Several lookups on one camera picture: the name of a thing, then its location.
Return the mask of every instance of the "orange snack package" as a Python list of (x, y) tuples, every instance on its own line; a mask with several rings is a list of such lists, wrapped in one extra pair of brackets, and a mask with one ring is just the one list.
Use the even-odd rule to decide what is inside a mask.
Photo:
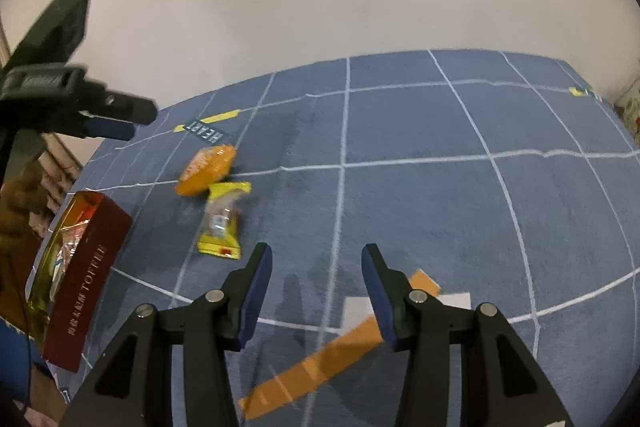
[(180, 196), (197, 196), (229, 174), (236, 158), (232, 145), (218, 145), (200, 149), (180, 174), (175, 193)]

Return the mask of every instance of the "orange tape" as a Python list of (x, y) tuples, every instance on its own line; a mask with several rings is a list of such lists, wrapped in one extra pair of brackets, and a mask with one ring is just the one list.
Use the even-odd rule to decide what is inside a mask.
[[(440, 293), (440, 286), (422, 270), (414, 273), (409, 282), (412, 288), (434, 297)], [(249, 396), (238, 400), (238, 405), (247, 420), (265, 415), (310, 393), (382, 342), (376, 318), (371, 315), (302, 362), (255, 387)]]

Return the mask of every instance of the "blue tablecloth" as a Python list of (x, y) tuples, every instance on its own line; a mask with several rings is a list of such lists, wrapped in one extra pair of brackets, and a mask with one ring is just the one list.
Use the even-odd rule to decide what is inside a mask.
[[(174, 184), (205, 144), (173, 132), (241, 109), (215, 126), (239, 144), (233, 179), (253, 185), (243, 259), (266, 241), (274, 263), (255, 336), (228, 356), (236, 398), (340, 334), (346, 299), (366, 295), (360, 251), (376, 242), (391, 267), (423, 269), (473, 306), (494, 302), (576, 426), (599, 425), (638, 367), (640, 164), (610, 106), (572, 86), (585, 83), (567, 63), (529, 55), (342, 58), (191, 98), (128, 143), (105, 140), (73, 190), (104, 192), (134, 225), (98, 303), (88, 363), (138, 304), (180, 305), (242, 266), (194, 249), (206, 198), (180, 198)], [(405, 353), (379, 347), (247, 423), (392, 425), (405, 364)], [(71, 395), (87, 367), (59, 372)], [(181, 381), (174, 371), (178, 426)]]

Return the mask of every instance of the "snack package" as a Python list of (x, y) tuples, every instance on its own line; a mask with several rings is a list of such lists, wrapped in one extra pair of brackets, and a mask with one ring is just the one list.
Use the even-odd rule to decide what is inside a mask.
[(86, 229), (89, 220), (81, 221), (71, 227), (64, 227), (60, 229), (60, 235), (62, 236), (62, 247), (56, 256), (56, 262), (53, 266), (53, 278), (51, 282), (51, 289), (49, 291), (49, 299), (53, 303), (56, 300), (56, 293), (60, 288), (60, 282), (65, 276), (66, 268), (71, 263), (71, 258), (76, 253), (76, 248), (82, 239), (84, 229)]
[(200, 149), (180, 174), (175, 193), (180, 196), (197, 196), (210, 184), (219, 182), (231, 169), (236, 158), (232, 145), (219, 145)]
[(198, 251), (240, 259), (238, 243), (238, 200), (251, 192), (251, 183), (215, 183), (209, 185)]

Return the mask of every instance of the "person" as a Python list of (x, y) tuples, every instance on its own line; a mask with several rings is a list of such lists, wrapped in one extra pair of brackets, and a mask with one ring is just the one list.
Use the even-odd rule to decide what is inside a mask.
[[(42, 167), (37, 161), (26, 165), (21, 174), (0, 188), (0, 257), (21, 251), (30, 233), (30, 212), (40, 214), (47, 204), (47, 191), (40, 185)], [(0, 272), (0, 289), (12, 284), (12, 274)], [(54, 427), (50, 418), (17, 404), (0, 382), (0, 423), (20, 427)]]

